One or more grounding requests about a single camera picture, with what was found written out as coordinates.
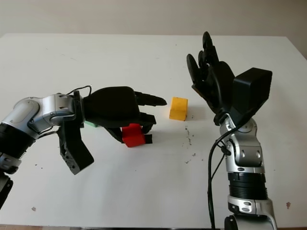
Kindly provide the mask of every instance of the silver robot arm segment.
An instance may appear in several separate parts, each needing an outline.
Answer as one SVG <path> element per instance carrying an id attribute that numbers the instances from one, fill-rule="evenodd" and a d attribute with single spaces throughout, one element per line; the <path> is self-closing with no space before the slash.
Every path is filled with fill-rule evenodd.
<path id="1" fill-rule="evenodd" d="M 36 139 L 42 131 L 60 126 L 64 117 L 73 115 L 73 97 L 58 93 L 44 98 L 28 97 L 20 100 L 2 123 Z"/>
<path id="2" fill-rule="evenodd" d="M 221 124 L 221 135 L 235 128 L 228 116 Z M 256 137 L 257 124 L 250 119 L 238 131 L 224 138 L 230 154 L 226 169 L 230 182 L 228 208 L 234 215 L 225 219 L 229 229 L 274 229 L 277 225 L 273 203 L 267 196 L 262 149 Z"/>

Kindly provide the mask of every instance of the robotic hand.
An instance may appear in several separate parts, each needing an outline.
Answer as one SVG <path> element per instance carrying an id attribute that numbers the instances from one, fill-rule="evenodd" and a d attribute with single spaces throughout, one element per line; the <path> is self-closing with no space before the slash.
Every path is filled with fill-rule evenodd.
<path id="1" fill-rule="evenodd" d="M 44 98 L 20 100 L 0 124 L 0 208 L 6 200 L 13 181 L 6 174 L 18 170 L 20 158 L 39 138 L 57 133 L 60 154 L 73 174 L 94 162 L 81 139 L 80 128 L 85 120 L 104 127 L 123 143 L 121 127 L 130 123 L 142 126 L 148 133 L 156 124 L 153 115 L 141 113 L 138 105 L 166 105 L 162 98 L 135 92 L 130 87 L 109 87 L 82 98 L 79 89 L 68 94 L 57 93 Z M 59 126 L 57 131 L 50 131 Z M 151 135 L 145 135 L 151 143 Z"/>
<path id="2" fill-rule="evenodd" d="M 230 182 L 228 209 L 234 213 L 225 218 L 225 230 L 277 230 L 273 204 L 265 187 L 257 125 L 252 119 L 269 98 L 272 72 L 251 68 L 235 77 L 230 67 L 219 61 L 208 32 L 204 33 L 202 44 L 198 65 L 191 54 L 187 56 L 187 64 L 192 88 L 206 100 L 215 113 L 214 123 L 220 126 L 221 136 L 212 146 L 208 162 L 208 206 L 212 229 L 215 229 L 212 179 L 217 169 L 212 174 L 211 160 L 215 147 L 222 142 L 220 148 L 226 157 Z"/>

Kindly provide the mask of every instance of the green block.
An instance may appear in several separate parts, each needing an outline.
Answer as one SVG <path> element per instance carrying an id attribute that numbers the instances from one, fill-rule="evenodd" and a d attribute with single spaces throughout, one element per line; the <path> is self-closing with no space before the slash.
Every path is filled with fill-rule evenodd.
<path id="1" fill-rule="evenodd" d="M 98 127 L 98 125 L 96 125 L 96 124 L 94 124 L 94 123 L 92 123 L 92 122 L 89 122 L 89 121 L 85 121 L 84 123 L 86 123 L 87 125 L 92 126 L 92 127 L 94 127 L 94 128 L 97 128 L 97 127 Z"/>

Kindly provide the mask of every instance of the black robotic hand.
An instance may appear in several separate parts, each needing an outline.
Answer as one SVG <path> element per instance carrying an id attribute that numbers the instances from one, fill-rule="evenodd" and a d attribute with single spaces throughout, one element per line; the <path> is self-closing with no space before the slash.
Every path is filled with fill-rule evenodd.
<path id="1" fill-rule="evenodd" d="M 269 98 L 272 72 L 251 68 L 235 77 L 227 63 L 219 61 L 208 32 L 203 34 L 202 46 L 198 65 L 187 55 L 192 88 L 216 114 L 217 126 L 227 113 L 236 126 L 245 124 Z"/>
<path id="2" fill-rule="evenodd" d="M 84 120 L 104 127 L 116 140 L 123 142 L 121 127 L 140 124 L 148 133 L 156 124 L 153 115 L 141 113 L 138 105 L 166 105 L 163 98 L 135 92 L 127 86 L 102 88 L 81 99 L 74 91 L 74 115 L 63 119 L 57 131 L 60 153 L 73 174 L 77 174 L 94 162 L 82 141 L 80 128 Z M 145 135 L 146 143 L 152 143 L 152 135 Z"/>
<path id="3" fill-rule="evenodd" d="M 127 86 L 97 90 L 83 101 L 85 120 L 106 128 L 121 143 L 121 127 L 130 123 L 140 124 L 146 134 L 156 124 L 154 116 L 140 112 L 138 105 L 166 105 L 163 98 L 135 92 Z"/>

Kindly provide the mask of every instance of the red block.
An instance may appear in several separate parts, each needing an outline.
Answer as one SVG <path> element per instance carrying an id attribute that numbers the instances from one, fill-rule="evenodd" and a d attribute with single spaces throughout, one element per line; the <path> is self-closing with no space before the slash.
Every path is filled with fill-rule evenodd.
<path id="1" fill-rule="evenodd" d="M 122 127 L 123 141 L 128 147 L 135 147 L 146 143 L 140 124 L 131 123 L 128 127 Z"/>

